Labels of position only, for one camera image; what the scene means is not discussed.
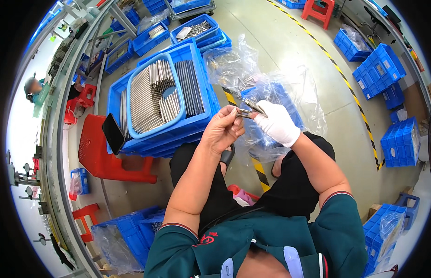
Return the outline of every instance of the person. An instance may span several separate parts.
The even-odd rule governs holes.
[[[249,114],[291,151],[272,169],[277,180],[241,207],[224,181],[245,132],[235,106],[222,108],[198,145],[170,161],[174,191],[150,248],[145,277],[360,277],[368,254],[350,185],[324,138],[301,132],[285,107],[257,103]],[[320,213],[308,223],[319,203]]]
[[[34,73],[33,77],[30,77],[27,82],[25,82],[23,90],[25,92],[25,97],[31,102],[35,103],[38,100],[39,93],[42,90],[42,86],[44,86],[45,78],[41,80],[37,80],[35,78],[36,73]],[[68,100],[78,97],[82,91],[81,85],[81,76],[78,74],[77,79],[73,85],[70,86],[70,91],[68,93]]]

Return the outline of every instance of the black phone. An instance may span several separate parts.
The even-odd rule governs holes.
[[[117,155],[124,145],[125,138],[112,113],[107,115],[102,130],[113,154]]]

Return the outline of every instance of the yellow black warning stripe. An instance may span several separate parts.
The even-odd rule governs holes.
[[[353,92],[352,86],[350,85],[350,83],[346,79],[345,75],[342,73],[341,69],[336,64],[336,62],[333,60],[333,58],[330,56],[330,54],[327,52],[327,50],[320,44],[320,42],[304,26],[302,26],[300,24],[299,21],[297,21],[297,19],[295,19],[294,17],[292,17],[289,13],[287,13],[284,9],[280,8],[277,4],[273,3],[271,0],[267,0],[267,1],[269,3],[271,3],[273,6],[275,6],[276,8],[278,8],[280,11],[282,11],[284,14],[286,14],[294,22],[296,22],[296,24],[299,25],[308,34],[308,36],[310,36],[314,40],[314,42],[316,42],[316,44],[320,47],[320,49],[322,49],[322,51],[325,53],[325,55],[327,55],[327,57],[330,59],[331,63],[333,63],[333,65],[336,68],[336,70],[341,74],[343,80],[345,81],[345,83],[347,84],[348,88],[350,89],[350,92],[353,95],[353,98],[354,98],[354,100],[355,100],[355,102],[356,102],[356,104],[357,104],[357,106],[359,108],[359,111],[361,112],[362,119],[364,120],[365,126],[366,126],[367,131],[368,131],[368,136],[370,137],[370,141],[372,142],[373,152],[374,152],[375,161],[376,161],[376,170],[379,171],[379,169],[381,169],[382,166],[385,163],[385,158],[382,160],[382,163],[380,164],[379,161],[378,161],[378,155],[377,155],[377,152],[376,152],[375,142],[373,141],[373,135],[372,135],[372,132],[370,131],[370,126],[368,125],[367,118],[365,117],[365,114],[364,114],[364,111],[362,110],[361,104],[359,103],[359,100],[357,99],[355,93]]]
[[[235,101],[234,97],[232,96],[232,93],[227,88],[223,88],[223,91],[225,92],[226,98],[228,99],[228,102],[230,105],[237,106],[237,102]],[[263,192],[266,192],[270,189],[270,185],[267,179],[267,176],[265,175],[265,171],[263,170],[262,163],[260,163],[259,158],[253,158],[251,157],[252,164],[254,165],[255,171],[257,172],[257,175],[259,177],[260,185],[262,186]]]

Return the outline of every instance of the gray floor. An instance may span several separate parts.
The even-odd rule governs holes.
[[[376,170],[373,148],[367,129],[359,109],[339,72],[330,62],[319,46],[292,19],[266,0],[216,0],[217,9],[212,16],[220,28],[237,45],[237,37],[244,33],[246,42],[259,51],[259,68],[263,73],[274,70],[285,70],[287,65],[305,64],[311,71],[317,86],[320,105],[325,113],[328,126],[326,139],[335,149],[337,164],[344,171],[357,201],[359,214],[364,218],[373,203],[393,203],[399,191],[405,186],[413,186],[418,180],[420,167],[385,168]],[[333,42],[341,22],[338,19],[330,21],[329,30],[323,30],[315,19],[300,18],[302,10],[285,9],[296,18],[324,46],[337,65],[342,70],[355,91],[373,133],[379,161],[383,154],[380,139],[391,124],[389,111],[386,109],[382,96],[366,101],[360,87],[352,76],[359,65],[348,62]],[[174,22],[169,26],[172,30],[178,26]],[[169,40],[162,42],[144,57],[168,47]],[[134,55],[113,74],[105,73],[101,84],[101,95],[98,112],[106,114],[107,93],[109,86],[126,72],[133,69],[141,58]],[[226,105],[227,100],[218,85],[214,86],[220,105]],[[69,130],[69,165],[71,169],[79,166],[77,150],[82,122]],[[226,184],[236,184],[246,191],[261,195],[262,187],[252,166],[246,167],[234,158],[225,180]],[[271,163],[265,164],[266,175],[270,184],[274,179],[269,174]],[[105,180],[105,190],[109,199],[109,210],[112,217],[127,214],[154,204],[165,206],[172,192],[169,175],[168,159],[156,159],[153,172],[158,175],[155,185],[109,181]],[[98,202],[104,205],[101,182],[98,178],[89,177],[91,194],[81,196],[77,206]],[[100,213],[99,221],[109,219],[107,213]],[[318,211],[313,212],[314,219]]]

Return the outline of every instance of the right hand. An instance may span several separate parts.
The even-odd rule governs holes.
[[[250,113],[249,116],[254,122],[285,147],[293,146],[300,136],[300,128],[294,124],[287,109],[283,105],[265,100],[257,102],[257,105],[263,109],[268,118],[256,112]]]

